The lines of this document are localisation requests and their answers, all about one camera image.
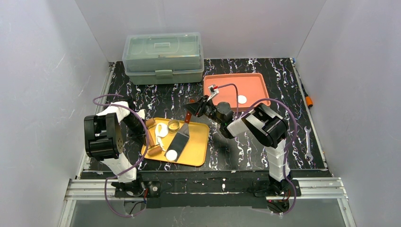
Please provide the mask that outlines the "orange-red plastic tray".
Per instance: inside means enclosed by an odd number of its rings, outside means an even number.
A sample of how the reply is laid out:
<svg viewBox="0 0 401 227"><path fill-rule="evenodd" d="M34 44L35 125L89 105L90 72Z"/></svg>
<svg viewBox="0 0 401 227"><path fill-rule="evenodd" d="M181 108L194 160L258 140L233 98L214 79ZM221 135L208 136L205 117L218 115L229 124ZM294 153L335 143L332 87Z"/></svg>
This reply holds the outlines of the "orange-red plastic tray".
<svg viewBox="0 0 401 227"><path fill-rule="evenodd" d="M216 74L207 75L203 80L203 94L210 95L208 87L210 85L222 86L233 83L238 88L235 92L233 86L227 86L219 89L219 94L212 99L213 104L227 102L231 105L233 111L236 110L236 97L243 95L247 98L247 102L243 105L239 104L239 111L247 110L251 104L262 98L269 98L269 94L260 73L233 73L233 74Z"/></svg>

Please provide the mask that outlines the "yellow plastic tray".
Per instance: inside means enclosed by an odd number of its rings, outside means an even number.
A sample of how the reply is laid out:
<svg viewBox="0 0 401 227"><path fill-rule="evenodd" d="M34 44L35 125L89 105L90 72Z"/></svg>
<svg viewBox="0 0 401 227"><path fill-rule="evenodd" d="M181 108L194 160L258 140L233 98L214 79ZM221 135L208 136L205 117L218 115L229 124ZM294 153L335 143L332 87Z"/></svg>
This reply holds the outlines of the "yellow plastic tray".
<svg viewBox="0 0 401 227"><path fill-rule="evenodd" d="M155 118L155 121L157 125L158 123L168 124L170 120L165 118ZM155 136L156 125L153 126L150 129L150 131L152 132L152 136L155 139L155 143L157 144ZM208 150L209 126L203 123L190 122L189 133L190 133L189 141L187 142L178 160L173 163L199 167L204 164L206 153ZM175 135L176 135L175 132L169 131L168 135L162 138L162 142L164 144L164 148L166 149L166 151ZM154 157L148 157L146 153L145 158L168 162L168 160L165 157L166 151L162 151L161 154Z"/></svg>

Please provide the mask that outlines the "metal scraper orange handle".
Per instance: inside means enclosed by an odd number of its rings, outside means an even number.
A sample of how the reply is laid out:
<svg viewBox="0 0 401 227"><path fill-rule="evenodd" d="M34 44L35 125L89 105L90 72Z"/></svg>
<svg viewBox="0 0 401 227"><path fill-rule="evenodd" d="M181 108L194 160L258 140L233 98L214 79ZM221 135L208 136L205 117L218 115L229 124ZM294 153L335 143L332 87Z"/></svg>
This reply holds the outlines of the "metal scraper orange handle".
<svg viewBox="0 0 401 227"><path fill-rule="evenodd" d="M190 137L189 122L190 122L191 116L192 116L192 114L187 111L182 127L176 133L176 135L174 136L172 142L170 143L170 145L167 149L167 151L173 149L177 152L178 157L175 161L178 160L178 158L180 157L181 153L183 152L187 142L189 141L189 137Z"/></svg>

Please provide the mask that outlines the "white dough ball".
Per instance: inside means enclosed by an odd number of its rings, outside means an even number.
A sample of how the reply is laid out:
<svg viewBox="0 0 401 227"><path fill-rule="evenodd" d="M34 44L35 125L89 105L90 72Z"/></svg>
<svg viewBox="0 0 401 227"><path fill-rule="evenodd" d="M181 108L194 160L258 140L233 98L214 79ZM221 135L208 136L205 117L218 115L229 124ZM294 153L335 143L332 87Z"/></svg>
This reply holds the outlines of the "white dough ball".
<svg viewBox="0 0 401 227"><path fill-rule="evenodd" d="M164 144L162 142L162 138L166 137L169 133L169 129L167 124L165 123L158 123L155 128L155 136L156 136L156 142L157 144L161 147L163 151L166 151L164 148Z"/></svg>

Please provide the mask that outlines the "wooden dough roller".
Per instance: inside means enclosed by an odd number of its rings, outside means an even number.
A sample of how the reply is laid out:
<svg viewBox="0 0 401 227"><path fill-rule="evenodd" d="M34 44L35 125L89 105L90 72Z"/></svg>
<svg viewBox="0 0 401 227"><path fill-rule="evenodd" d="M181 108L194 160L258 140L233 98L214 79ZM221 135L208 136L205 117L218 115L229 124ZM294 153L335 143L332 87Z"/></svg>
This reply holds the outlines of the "wooden dough roller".
<svg viewBox="0 0 401 227"><path fill-rule="evenodd" d="M156 125L156 121L155 121L154 118L150 118L150 119L146 120L145 125L146 125L146 128L147 128L146 132L149 135L149 139L147 140L148 144L149 144L149 149L147 151L147 156L148 157L154 157L154 156L157 156L157 155L161 154L162 151L163 151L161 146L157 145L155 143L155 139L153 138L152 132L150 131L150 129L153 126Z"/></svg>

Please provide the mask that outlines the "cut round white wrapper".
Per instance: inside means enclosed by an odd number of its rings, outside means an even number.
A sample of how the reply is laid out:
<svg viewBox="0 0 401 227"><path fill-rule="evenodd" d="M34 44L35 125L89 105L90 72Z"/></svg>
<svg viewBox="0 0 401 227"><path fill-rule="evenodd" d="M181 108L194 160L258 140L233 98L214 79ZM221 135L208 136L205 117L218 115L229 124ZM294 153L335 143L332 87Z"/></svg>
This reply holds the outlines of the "cut round white wrapper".
<svg viewBox="0 0 401 227"><path fill-rule="evenodd" d="M165 157L168 161L175 161L178 157L178 154L175 150L171 149L165 153Z"/></svg>

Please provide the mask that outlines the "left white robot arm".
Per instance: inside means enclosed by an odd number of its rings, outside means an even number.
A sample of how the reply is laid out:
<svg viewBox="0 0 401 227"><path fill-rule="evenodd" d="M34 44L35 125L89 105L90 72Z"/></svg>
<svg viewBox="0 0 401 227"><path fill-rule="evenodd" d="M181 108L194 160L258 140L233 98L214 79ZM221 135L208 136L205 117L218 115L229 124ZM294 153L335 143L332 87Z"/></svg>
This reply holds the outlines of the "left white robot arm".
<svg viewBox="0 0 401 227"><path fill-rule="evenodd" d="M84 118L87 156L108 166L119 183L132 183L137 179L137 169L123 153L121 122L129 128L134 139L146 146L145 117L146 110L136 112L129 102L118 101L102 112Z"/></svg>

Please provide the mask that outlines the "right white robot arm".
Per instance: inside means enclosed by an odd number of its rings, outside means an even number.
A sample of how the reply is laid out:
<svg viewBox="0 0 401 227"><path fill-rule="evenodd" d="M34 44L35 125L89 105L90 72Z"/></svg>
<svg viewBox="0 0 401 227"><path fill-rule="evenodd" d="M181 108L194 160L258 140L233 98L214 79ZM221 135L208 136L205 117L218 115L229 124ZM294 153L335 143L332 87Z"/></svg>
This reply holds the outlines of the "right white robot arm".
<svg viewBox="0 0 401 227"><path fill-rule="evenodd" d="M229 103L220 102L215 105L208 95L196 102L186 103L184 108L193 116L204 115L218 123L220 133L227 139L251 132L267 151L270 178L277 182L290 181L290 169L285 153L288 126L283 118L267 105L259 103L236 119Z"/></svg>

